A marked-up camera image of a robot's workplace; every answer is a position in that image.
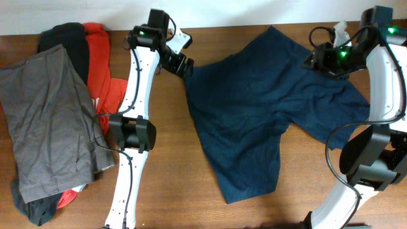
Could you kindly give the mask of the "navy blue shorts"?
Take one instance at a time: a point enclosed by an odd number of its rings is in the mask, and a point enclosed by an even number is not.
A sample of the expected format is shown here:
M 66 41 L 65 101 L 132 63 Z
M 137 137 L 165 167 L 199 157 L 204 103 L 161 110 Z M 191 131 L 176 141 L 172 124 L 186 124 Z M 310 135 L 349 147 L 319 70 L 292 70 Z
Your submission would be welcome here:
M 280 139 L 290 124 L 341 149 L 368 118 L 369 103 L 351 82 L 301 66 L 309 55 L 270 27 L 185 79 L 190 115 L 227 204 L 275 191 Z

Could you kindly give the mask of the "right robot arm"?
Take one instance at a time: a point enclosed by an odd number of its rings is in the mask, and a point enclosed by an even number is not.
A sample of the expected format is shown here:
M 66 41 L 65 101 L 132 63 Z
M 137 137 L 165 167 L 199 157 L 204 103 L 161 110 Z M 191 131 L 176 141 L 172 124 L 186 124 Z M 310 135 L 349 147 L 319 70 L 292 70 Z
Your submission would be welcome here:
M 315 45 L 303 63 L 332 80 L 367 70 L 370 113 L 341 151 L 337 183 L 302 228 L 349 228 L 365 202 L 406 177 L 406 30 L 392 25 L 392 15 L 385 6 L 365 10 L 353 36 L 345 22 L 336 24 L 328 29 L 330 40 Z

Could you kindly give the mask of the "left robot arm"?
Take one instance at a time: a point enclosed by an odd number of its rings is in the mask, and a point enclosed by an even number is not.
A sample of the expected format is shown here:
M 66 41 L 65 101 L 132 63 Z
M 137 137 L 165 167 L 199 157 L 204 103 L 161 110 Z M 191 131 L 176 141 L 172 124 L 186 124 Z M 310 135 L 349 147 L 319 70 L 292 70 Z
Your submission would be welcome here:
M 193 59 L 182 53 L 193 38 L 178 28 L 163 10 L 152 9 L 146 24 L 129 31 L 130 72 L 125 96 L 109 129 L 118 146 L 119 169 L 113 202 L 105 220 L 108 229 L 136 227 L 136 203 L 142 170 L 156 141 L 156 127 L 149 120 L 149 97 L 157 70 L 180 78 L 193 73 Z

